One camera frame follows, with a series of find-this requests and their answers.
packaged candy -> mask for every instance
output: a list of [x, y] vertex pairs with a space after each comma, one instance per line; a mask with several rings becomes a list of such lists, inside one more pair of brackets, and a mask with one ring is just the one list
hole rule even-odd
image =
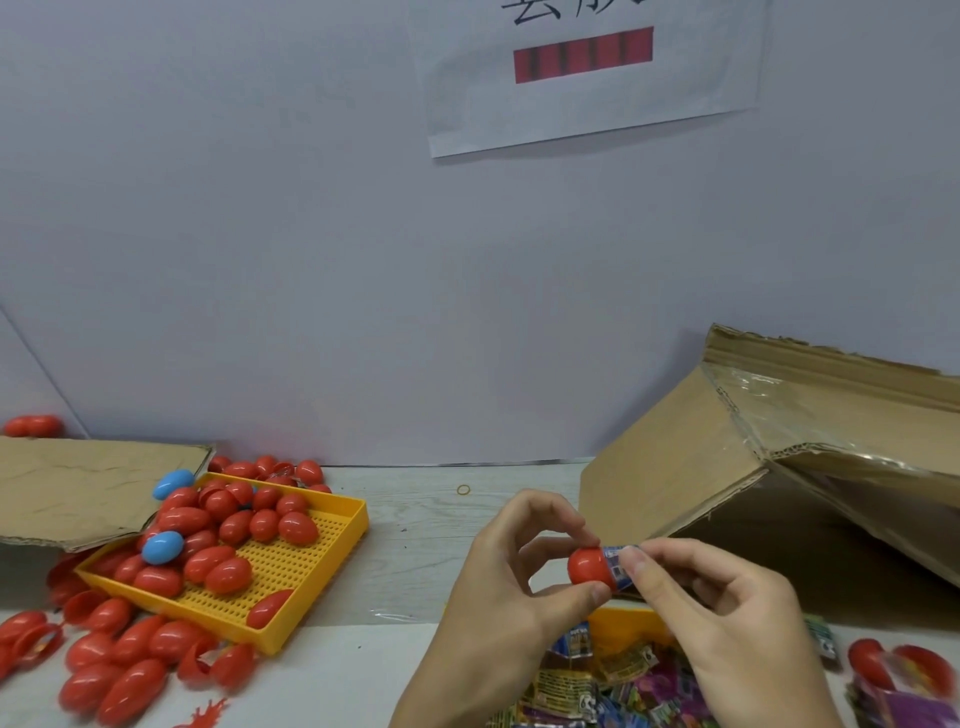
[[847, 688], [847, 700], [861, 728], [956, 728], [960, 716], [953, 706], [913, 692], [886, 691], [857, 676]]
[[588, 728], [588, 723], [583, 718], [553, 716], [517, 705], [513, 728]]
[[588, 672], [540, 669], [519, 705], [556, 717], [596, 720], [596, 686]]
[[579, 660], [585, 657], [593, 656], [593, 643], [590, 641], [590, 625], [588, 622], [581, 622], [569, 632], [560, 637], [550, 652], [569, 660]]
[[615, 686], [611, 699], [646, 716], [653, 728], [708, 728], [717, 724], [686, 657], [669, 647], [658, 647], [657, 663], [644, 674]]
[[658, 663], [654, 646], [648, 642], [631, 644], [625, 650], [596, 660], [597, 671], [607, 685], [620, 685], [645, 674]]
[[810, 633], [817, 645], [817, 653], [826, 667], [841, 669], [840, 659], [837, 657], [837, 645], [833, 641], [833, 633], [824, 618], [816, 615], [804, 615], [806, 631]]
[[597, 728], [650, 728], [650, 721], [601, 696], [597, 700]]
[[516, 705], [497, 711], [487, 721], [485, 728], [514, 728], [516, 723]]

perforated tray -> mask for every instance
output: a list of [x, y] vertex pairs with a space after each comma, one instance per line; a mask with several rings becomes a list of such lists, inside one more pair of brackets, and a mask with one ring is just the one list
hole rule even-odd
[[[207, 473], [198, 479], [196, 487], [203, 488], [214, 477], [221, 476]], [[248, 482], [254, 486], [264, 485], [256, 480]], [[123, 596], [150, 612], [190, 619], [224, 639], [252, 643], [264, 654], [276, 654], [367, 531], [370, 519], [364, 500], [281, 485], [274, 487], [284, 493], [299, 493], [307, 499], [309, 516], [320, 529], [320, 539], [312, 546], [291, 546], [279, 537], [268, 544], [247, 541], [237, 549], [237, 554], [250, 560], [253, 582], [239, 595], [217, 596], [203, 587], [186, 584], [180, 596], [167, 599], [88, 570], [105, 554], [128, 545], [136, 537], [104, 546], [77, 567], [77, 574], [87, 584], [111, 596]], [[246, 619], [251, 607], [264, 596], [284, 589], [294, 592], [270, 623], [263, 629], [250, 629]]]

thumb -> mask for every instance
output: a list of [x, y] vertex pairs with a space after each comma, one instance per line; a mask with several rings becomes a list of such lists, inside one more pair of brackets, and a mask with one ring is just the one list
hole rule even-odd
[[620, 566], [634, 580], [640, 596], [653, 607], [681, 644], [694, 643], [695, 634], [708, 620], [707, 611], [697, 604], [673, 577], [636, 546], [620, 549]]
[[544, 632], [553, 643], [564, 632], [586, 620], [597, 607], [606, 604], [610, 597], [610, 587], [600, 581], [589, 581], [539, 596], [534, 601]]

open cardboard box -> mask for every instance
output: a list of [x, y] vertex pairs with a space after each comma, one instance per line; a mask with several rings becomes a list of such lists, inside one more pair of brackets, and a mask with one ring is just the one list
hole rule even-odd
[[0, 437], [0, 543], [81, 551], [139, 533], [170, 471], [206, 470], [213, 448]]
[[605, 544], [699, 538], [869, 626], [960, 628], [957, 506], [960, 379], [720, 326], [580, 485]]

cardboard box flap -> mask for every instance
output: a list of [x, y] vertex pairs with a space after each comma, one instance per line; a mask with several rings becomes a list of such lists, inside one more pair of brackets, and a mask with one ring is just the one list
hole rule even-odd
[[960, 502], [955, 377], [722, 327], [711, 330], [704, 360], [764, 459], [835, 453], [834, 465], [861, 482], [912, 492], [930, 476], [928, 497]]
[[139, 532], [156, 482], [207, 446], [0, 437], [0, 541], [81, 550]]
[[671, 533], [766, 473], [702, 369], [584, 469], [580, 510], [607, 544]]

